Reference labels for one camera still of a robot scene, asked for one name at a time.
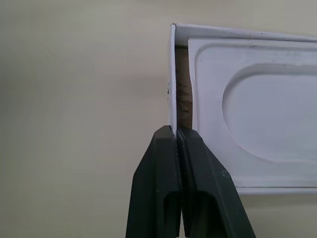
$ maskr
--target plain background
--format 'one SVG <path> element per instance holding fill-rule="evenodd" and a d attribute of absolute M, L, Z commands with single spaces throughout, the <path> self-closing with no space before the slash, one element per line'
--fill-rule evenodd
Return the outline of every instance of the plain background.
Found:
<path fill-rule="evenodd" d="M 0 237 L 121 238 L 167 124 L 172 22 L 317 35 L 315 0 L 2 0 Z M 317 196 L 242 197 L 259 238 L 317 237 Z"/>

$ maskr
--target oval recess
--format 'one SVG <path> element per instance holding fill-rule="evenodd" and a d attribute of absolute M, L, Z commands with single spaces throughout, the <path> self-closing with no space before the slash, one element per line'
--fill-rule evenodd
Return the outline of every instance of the oval recess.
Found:
<path fill-rule="evenodd" d="M 275 162 L 317 161 L 317 66 L 255 64 L 222 100 L 227 130 L 249 153 Z"/>

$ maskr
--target white plastic tray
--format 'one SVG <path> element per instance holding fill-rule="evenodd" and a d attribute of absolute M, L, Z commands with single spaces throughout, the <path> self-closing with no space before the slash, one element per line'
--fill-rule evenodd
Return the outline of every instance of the white plastic tray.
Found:
<path fill-rule="evenodd" d="M 191 38 L 188 50 L 193 129 L 236 187 L 317 192 L 317 43 Z"/>

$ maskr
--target white panel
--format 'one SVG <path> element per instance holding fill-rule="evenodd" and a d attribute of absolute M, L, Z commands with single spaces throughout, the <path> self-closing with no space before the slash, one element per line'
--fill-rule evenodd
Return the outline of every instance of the white panel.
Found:
<path fill-rule="evenodd" d="M 175 69 L 175 25 L 171 24 L 170 39 L 168 44 L 168 123 L 171 125 L 174 134 L 177 129 L 176 110 L 176 69 Z"/>
<path fill-rule="evenodd" d="M 237 187 L 317 187 L 316 43 L 190 39 L 189 64 L 193 129 Z"/>

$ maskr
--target brown material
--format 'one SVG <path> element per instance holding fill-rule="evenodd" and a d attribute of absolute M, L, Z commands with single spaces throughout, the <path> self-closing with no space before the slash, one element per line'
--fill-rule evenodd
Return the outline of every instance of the brown material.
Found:
<path fill-rule="evenodd" d="M 188 48 L 175 48 L 177 125 L 192 128 L 193 96 L 189 76 Z"/>

